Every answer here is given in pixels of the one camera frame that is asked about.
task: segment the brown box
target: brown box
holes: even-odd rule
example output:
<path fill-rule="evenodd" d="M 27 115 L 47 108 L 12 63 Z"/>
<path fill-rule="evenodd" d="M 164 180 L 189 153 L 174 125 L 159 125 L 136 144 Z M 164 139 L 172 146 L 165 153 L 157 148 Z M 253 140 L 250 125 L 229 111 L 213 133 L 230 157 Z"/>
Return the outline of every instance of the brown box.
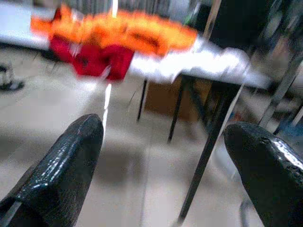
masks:
<path fill-rule="evenodd" d="M 145 101 L 145 111 L 153 113 L 173 116 L 176 102 L 178 99 L 178 92 L 181 84 L 181 79 L 178 78 L 173 84 L 155 84 L 150 82 Z M 196 89 L 199 91 L 203 104 L 211 88 L 211 82 L 201 80 L 196 83 Z M 196 122 L 198 112 L 190 97 L 188 90 L 183 92 L 179 116 L 180 119 L 188 122 Z"/>

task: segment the orange cloth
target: orange cloth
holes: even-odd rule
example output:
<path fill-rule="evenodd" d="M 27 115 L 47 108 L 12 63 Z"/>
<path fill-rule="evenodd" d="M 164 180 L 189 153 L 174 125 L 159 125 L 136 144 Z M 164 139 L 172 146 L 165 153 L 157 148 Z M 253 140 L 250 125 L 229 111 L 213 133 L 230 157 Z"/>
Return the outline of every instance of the orange cloth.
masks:
<path fill-rule="evenodd" d="M 197 32 L 179 23 L 142 12 L 119 11 L 96 16 L 87 15 L 83 21 L 74 21 L 72 11 L 65 5 L 61 17 L 53 21 L 31 19 L 33 32 L 54 35 L 78 44 L 97 44 L 101 48 L 120 45 L 134 51 L 163 56 L 169 50 L 186 50 L 195 42 Z"/>

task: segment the floor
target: floor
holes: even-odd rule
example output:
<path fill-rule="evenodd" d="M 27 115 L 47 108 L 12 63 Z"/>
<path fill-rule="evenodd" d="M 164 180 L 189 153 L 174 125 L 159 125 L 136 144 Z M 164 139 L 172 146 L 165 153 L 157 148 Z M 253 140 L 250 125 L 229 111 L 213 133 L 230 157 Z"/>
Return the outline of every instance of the floor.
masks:
<path fill-rule="evenodd" d="M 206 141 L 199 124 L 178 122 L 167 144 L 171 118 L 144 112 L 136 122 L 142 79 L 127 75 L 112 86 L 80 79 L 69 65 L 29 50 L 2 49 L 0 58 L 26 82 L 23 90 L 0 93 L 0 198 L 71 122 L 97 113 L 107 118 L 105 142 L 76 227 L 174 226 Z M 220 138 L 183 226 L 239 227 L 243 198 Z M 247 212 L 250 226 L 261 227 L 255 211 Z"/>

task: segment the tiled floor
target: tiled floor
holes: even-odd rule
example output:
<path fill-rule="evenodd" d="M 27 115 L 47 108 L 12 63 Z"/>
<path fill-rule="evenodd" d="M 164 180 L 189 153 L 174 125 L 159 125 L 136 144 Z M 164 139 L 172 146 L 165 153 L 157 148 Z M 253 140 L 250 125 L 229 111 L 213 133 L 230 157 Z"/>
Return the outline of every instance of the tiled floor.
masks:
<path fill-rule="evenodd" d="M 68 65 L 54 67 L 32 51 L 4 49 L 0 58 L 11 61 L 16 76 L 26 81 L 23 90 L 0 93 L 3 198 L 71 122 L 87 113 L 102 118 L 108 84 L 77 79 Z M 170 118 L 143 113 L 136 123 L 142 85 L 131 75 L 112 85 L 105 143 L 77 227 L 170 227 L 178 217 L 206 133 L 192 125 L 189 134 L 189 126 L 178 122 L 168 145 Z M 233 167 L 228 170 L 220 162 L 229 163 L 222 143 L 207 166 L 185 227 L 241 226 L 239 206 L 246 194 L 239 179 L 232 178 Z M 262 226 L 249 212 L 251 226 Z"/>

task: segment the red cloth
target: red cloth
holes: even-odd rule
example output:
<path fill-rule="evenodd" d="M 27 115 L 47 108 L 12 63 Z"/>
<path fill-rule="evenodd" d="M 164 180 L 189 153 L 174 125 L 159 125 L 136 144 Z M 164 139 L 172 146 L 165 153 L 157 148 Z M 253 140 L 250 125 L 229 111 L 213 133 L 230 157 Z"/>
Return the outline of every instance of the red cloth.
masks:
<path fill-rule="evenodd" d="M 110 66 L 108 80 L 123 80 L 134 55 L 134 51 L 118 45 L 104 49 L 83 45 L 73 54 L 77 50 L 72 44 L 58 37 L 51 40 L 50 48 L 62 61 L 72 63 L 78 75 L 99 77 Z"/>

